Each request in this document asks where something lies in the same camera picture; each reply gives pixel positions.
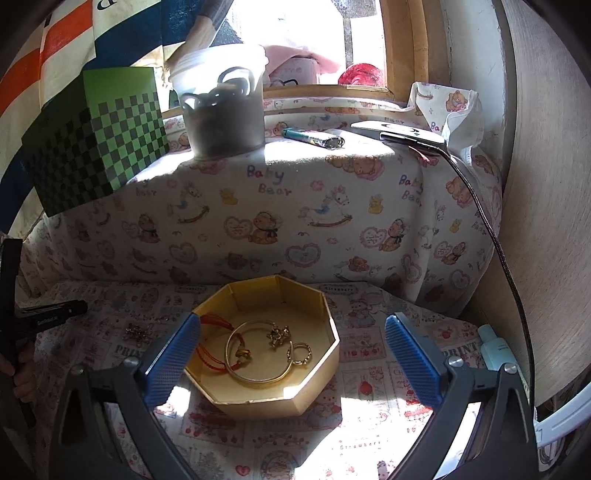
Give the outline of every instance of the orange stripe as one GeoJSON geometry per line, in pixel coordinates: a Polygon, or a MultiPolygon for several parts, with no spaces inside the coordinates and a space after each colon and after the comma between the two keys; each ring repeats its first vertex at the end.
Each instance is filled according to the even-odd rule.
{"type": "Polygon", "coordinates": [[[41,52],[41,64],[43,65],[55,52],[60,51],[90,27],[92,27],[92,1],[87,0],[47,31],[41,52]]]}
{"type": "Polygon", "coordinates": [[[39,49],[17,60],[0,82],[0,116],[16,97],[39,80],[39,49]]]}

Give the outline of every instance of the light blue bottle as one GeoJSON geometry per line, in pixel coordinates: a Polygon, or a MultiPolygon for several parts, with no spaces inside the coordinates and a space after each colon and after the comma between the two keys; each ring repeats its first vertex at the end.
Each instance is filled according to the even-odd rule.
{"type": "Polygon", "coordinates": [[[479,327],[478,335],[482,340],[480,352],[488,370],[498,371],[505,363],[517,365],[517,360],[505,339],[497,337],[490,325],[479,327]]]}

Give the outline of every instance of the jewelry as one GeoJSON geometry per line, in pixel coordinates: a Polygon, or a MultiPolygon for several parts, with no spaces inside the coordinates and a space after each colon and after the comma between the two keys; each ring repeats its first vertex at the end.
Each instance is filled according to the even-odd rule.
{"type": "Polygon", "coordinates": [[[267,333],[267,338],[271,340],[271,346],[276,348],[279,345],[283,345],[286,340],[289,340],[291,338],[291,333],[286,326],[280,329],[275,323],[272,324],[274,325],[273,330],[271,330],[270,333],[267,333]]]}
{"type": "MultiPolygon", "coordinates": [[[[201,323],[203,325],[215,325],[215,326],[218,326],[221,328],[225,328],[227,330],[234,330],[234,326],[230,322],[224,320],[222,317],[220,317],[219,315],[216,315],[215,313],[206,313],[206,314],[202,315],[201,317],[199,317],[199,320],[201,321],[201,323]]],[[[252,360],[251,351],[249,349],[245,348],[246,344],[244,342],[244,338],[240,334],[238,334],[237,337],[238,337],[238,340],[240,341],[240,348],[235,353],[235,356],[237,357],[238,360],[234,365],[230,366],[230,370],[237,370],[242,365],[244,365],[252,360]]],[[[203,365],[209,367],[211,370],[214,370],[216,372],[225,372],[226,370],[228,370],[226,364],[224,362],[218,360],[217,358],[215,358],[212,354],[210,354],[209,351],[203,345],[201,345],[201,344],[197,345],[197,348],[195,350],[197,352],[197,356],[203,362],[203,365]],[[209,362],[207,362],[207,360],[205,360],[203,358],[202,351],[210,360],[212,360],[214,363],[216,363],[220,366],[217,367],[217,366],[212,365],[209,362]]]]}
{"type": "MultiPolygon", "coordinates": [[[[250,326],[250,325],[256,325],[256,324],[265,324],[265,325],[271,325],[273,328],[271,330],[271,333],[267,334],[267,338],[269,338],[270,344],[273,348],[276,348],[278,345],[282,345],[286,340],[291,338],[291,333],[289,331],[289,329],[287,327],[283,327],[282,329],[280,329],[277,324],[275,324],[274,322],[271,322],[269,320],[249,320],[247,322],[244,322],[243,324],[239,325],[238,327],[236,327],[234,329],[234,331],[230,334],[230,336],[228,337],[228,341],[226,342],[226,349],[224,350],[224,364],[226,366],[226,369],[228,370],[228,373],[236,378],[237,380],[240,380],[242,382],[246,382],[246,383],[252,383],[252,384],[267,384],[267,383],[273,383],[273,382],[277,382],[279,380],[281,380],[282,378],[284,378],[289,371],[291,370],[291,367],[293,365],[296,366],[302,366],[302,365],[307,365],[310,360],[312,360],[312,349],[310,348],[310,345],[308,345],[307,343],[293,343],[291,340],[289,340],[290,346],[287,349],[287,366],[283,369],[283,371],[277,375],[276,377],[270,377],[270,378],[249,378],[249,377],[244,377],[243,375],[239,375],[238,373],[236,373],[234,371],[234,369],[232,369],[232,367],[230,366],[230,347],[232,346],[232,339],[233,337],[236,335],[240,335],[240,330],[244,330],[246,327],[250,326]],[[296,348],[306,348],[308,350],[308,355],[303,359],[303,360],[294,360],[293,356],[294,356],[294,350],[296,348]]],[[[238,356],[238,353],[241,351],[241,349],[239,348],[235,355],[238,356]]]]}
{"type": "Polygon", "coordinates": [[[123,341],[126,342],[127,340],[134,340],[135,344],[138,348],[144,343],[149,343],[152,337],[152,327],[153,325],[148,325],[147,328],[142,328],[135,323],[130,323],[127,325],[125,329],[125,333],[123,335],[123,341]]]}

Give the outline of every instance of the gold box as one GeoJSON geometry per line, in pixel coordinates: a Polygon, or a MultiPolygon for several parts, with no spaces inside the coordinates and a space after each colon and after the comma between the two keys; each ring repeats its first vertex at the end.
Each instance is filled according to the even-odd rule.
{"type": "MultiPolygon", "coordinates": [[[[339,336],[324,294],[293,280],[273,275],[230,283],[193,310],[198,315],[216,313],[234,327],[247,320],[265,319],[290,328],[294,343],[308,343],[312,359],[293,366],[281,381],[253,385],[242,383],[226,372],[214,372],[194,353],[185,368],[189,378],[217,408],[234,419],[275,419],[301,415],[335,374],[339,364],[339,336]]],[[[266,334],[270,326],[251,326],[242,332],[252,361],[239,369],[251,378],[279,374],[287,364],[288,345],[276,350],[266,334]]],[[[229,330],[201,326],[200,343],[223,361],[229,330]]],[[[305,350],[295,350],[302,358],[305,350]]]]}

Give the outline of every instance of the lighter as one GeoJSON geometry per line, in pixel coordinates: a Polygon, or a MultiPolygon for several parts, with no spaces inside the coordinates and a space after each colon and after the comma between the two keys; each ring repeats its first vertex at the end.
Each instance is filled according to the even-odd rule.
{"type": "Polygon", "coordinates": [[[285,138],[291,138],[292,140],[298,140],[330,150],[340,148],[345,144],[345,139],[338,135],[314,130],[304,130],[302,128],[284,128],[282,134],[285,138]]]}

